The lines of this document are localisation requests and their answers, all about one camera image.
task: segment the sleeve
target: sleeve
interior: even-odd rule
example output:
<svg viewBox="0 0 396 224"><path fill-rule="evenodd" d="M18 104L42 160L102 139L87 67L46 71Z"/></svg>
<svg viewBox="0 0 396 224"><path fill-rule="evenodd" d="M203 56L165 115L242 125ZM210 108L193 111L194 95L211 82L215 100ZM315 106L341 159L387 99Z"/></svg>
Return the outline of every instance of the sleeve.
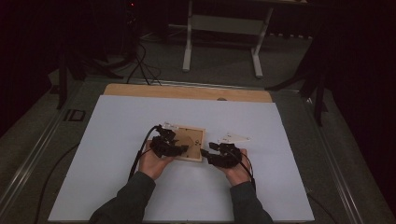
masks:
<svg viewBox="0 0 396 224"><path fill-rule="evenodd" d="M262 209L262 203L250 182L231 187L233 201L233 219L235 224L274 223L270 215Z"/></svg>
<svg viewBox="0 0 396 224"><path fill-rule="evenodd" d="M148 175L136 172L117 196L98 208L90 224L141 223L155 182Z"/></svg>

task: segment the person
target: person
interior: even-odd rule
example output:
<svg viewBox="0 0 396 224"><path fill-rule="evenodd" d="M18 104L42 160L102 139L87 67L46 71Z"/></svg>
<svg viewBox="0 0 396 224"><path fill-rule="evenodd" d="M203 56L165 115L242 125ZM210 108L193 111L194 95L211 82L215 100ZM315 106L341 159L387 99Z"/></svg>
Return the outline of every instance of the person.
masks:
<svg viewBox="0 0 396 224"><path fill-rule="evenodd" d="M246 149L241 149L241 152L248 155ZM146 151L140 158L138 171L119 190L115 198L103 204L92 214L89 223L142 223L145 208L155 188L155 180L174 159L173 157L158 158L152 150ZM242 163L250 168L245 156ZM270 215L263 210L250 183L250 177L240 164L230 169L217 168L226 175L231 184L234 223L274 223Z"/></svg>

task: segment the floor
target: floor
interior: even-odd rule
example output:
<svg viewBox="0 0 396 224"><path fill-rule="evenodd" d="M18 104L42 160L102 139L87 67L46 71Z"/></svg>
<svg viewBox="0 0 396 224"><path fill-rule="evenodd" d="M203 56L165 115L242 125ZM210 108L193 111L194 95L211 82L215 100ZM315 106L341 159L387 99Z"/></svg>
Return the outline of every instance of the floor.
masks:
<svg viewBox="0 0 396 224"><path fill-rule="evenodd" d="M143 57L146 51L143 68L149 83L264 90L292 77L311 43L310 39L298 37L266 37L260 53L264 78L257 79L248 37L227 39L212 33L194 33L191 70L184 73L181 67L185 32L171 34L165 43L158 42L154 35L140 41L138 55ZM66 154L55 167L57 160L81 139L106 85L125 83L135 66L133 63L115 70L124 79L109 79L90 69L84 82L69 78L69 100L64 109L57 110L57 95L47 93L0 139L0 191L4 192L0 202L1 223L33 223L39 202L42 204L37 223L48 223L50 209L75 151ZM56 82L57 71L50 76ZM130 83L146 83L140 69L133 73ZM321 204L310 199L316 219L310 223L335 223L332 217L337 223L396 223L332 93L325 92L326 111L322 113L323 127L319 127L312 117L311 99L302 99L297 92L301 84L270 93L279 109L305 188ZM84 110L87 116L81 122L64 120L68 109ZM34 154L36 157L32 159L29 155ZM23 166L25 161L30 162L29 167Z"/></svg>

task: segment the dark sleeve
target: dark sleeve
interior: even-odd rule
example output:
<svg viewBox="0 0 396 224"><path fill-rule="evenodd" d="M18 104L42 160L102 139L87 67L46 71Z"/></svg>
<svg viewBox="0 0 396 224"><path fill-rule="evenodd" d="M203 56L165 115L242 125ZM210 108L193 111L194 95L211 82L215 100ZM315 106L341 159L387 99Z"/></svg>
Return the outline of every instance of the dark sleeve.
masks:
<svg viewBox="0 0 396 224"><path fill-rule="evenodd" d="M262 209L262 203L250 182L233 186L230 192L235 224L274 223L270 215Z"/></svg>
<svg viewBox="0 0 396 224"><path fill-rule="evenodd" d="M153 179L144 173L136 172L115 198L92 214L89 223L141 223L154 188Z"/></svg>

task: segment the white board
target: white board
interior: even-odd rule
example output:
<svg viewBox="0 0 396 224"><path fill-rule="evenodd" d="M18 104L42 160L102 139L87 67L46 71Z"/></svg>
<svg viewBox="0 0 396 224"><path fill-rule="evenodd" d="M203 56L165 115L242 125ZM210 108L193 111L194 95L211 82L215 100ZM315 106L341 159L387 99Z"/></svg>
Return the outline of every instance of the white board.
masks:
<svg viewBox="0 0 396 224"><path fill-rule="evenodd" d="M89 220L126 184L149 129L165 121L205 128L206 150L227 132L250 137L236 146L247 149L264 209L274 221L314 220L275 104L101 96L49 221ZM230 184L206 159L174 161L156 184L146 221L233 221Z"/></svg>

